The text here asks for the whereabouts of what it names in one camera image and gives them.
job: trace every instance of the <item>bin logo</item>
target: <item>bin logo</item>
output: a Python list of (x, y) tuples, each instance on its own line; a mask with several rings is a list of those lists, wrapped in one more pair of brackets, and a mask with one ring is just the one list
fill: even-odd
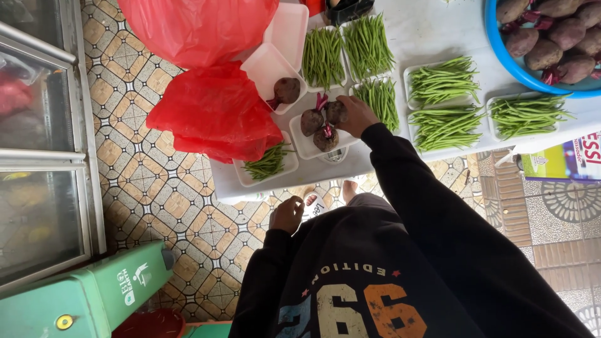
[(136, 298), (133, 296), (132, 282), (129, 280), (129, 275), (127, 274), (126, 269), (123, 269), (117, 273), (117, 280), (119, 281), (119, 286), (121, 287), (121, 294), (125, 295), (125, 305), (132, 305), (133, 302), (136, 301)]
[(133, 276), (133, 280), (137, 280), (140, 282), (140, 285), (144, 286), (146, 286), (146, 283), (148, 283), (152, 278), (152, 274), (150, 274), (150, 272), (146, 272), (145, 274), (142, 273), (144, 269), (148, 268), (147, 264), (148, 262), (140, 265), (138, 269), (136, 269), (136, 275)]

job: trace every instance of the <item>sleeve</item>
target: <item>sleeve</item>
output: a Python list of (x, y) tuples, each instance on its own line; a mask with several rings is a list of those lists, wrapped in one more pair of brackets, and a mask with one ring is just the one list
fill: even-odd
[(290, 244), (286, 231), (268, 230), (263, 248), (252, 254), (242, 280), (230, 338), (268, 336), (290, 269)]
[[(503, 328), (495, 323), (513, 322), (536, 335), (590, 336), (520, 249), (440, 183), (408, 140), (382, 123), (368, 127), (361, 139), (412, 241), (485, 333), (497, 335)], [(548, 324), (542, 324), (545, 330), (537, 320)]]

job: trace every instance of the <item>hand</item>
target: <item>hand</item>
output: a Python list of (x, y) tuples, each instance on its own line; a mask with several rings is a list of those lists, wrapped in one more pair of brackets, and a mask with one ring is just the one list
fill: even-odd
[(269, 216), (269, 229), (282, 229), (293, 234), (299, 228), (305, 203), (302, 198), (292, 196), (283, 201)]
[(367, 103), (357, 97), (340, 95), (336, 99), (342, 102), (349, 111), (349, 119), (336, 124), (336, 129), (344, 130), (356, 138), (361, 138), (361, 134), (367, 127), (380, 122)]

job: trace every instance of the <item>person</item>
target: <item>person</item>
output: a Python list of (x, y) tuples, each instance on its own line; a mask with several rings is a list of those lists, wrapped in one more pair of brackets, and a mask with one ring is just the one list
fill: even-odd
[(304, 201), (282, 202), (248, 263), (230, 337), (592, 337), (408, 140), (356, 97), (337, 99), (349, 119), (336, 127), (369, 146), (391, 205), (345, 182), (347, 206), (299, 227)]

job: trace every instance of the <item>green trash bin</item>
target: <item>green trash bin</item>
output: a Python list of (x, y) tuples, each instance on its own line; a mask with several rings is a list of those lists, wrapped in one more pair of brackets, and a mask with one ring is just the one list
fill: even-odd
[(0, 337), (108, 338), (173, 275), (163, 241), (0, 295)]

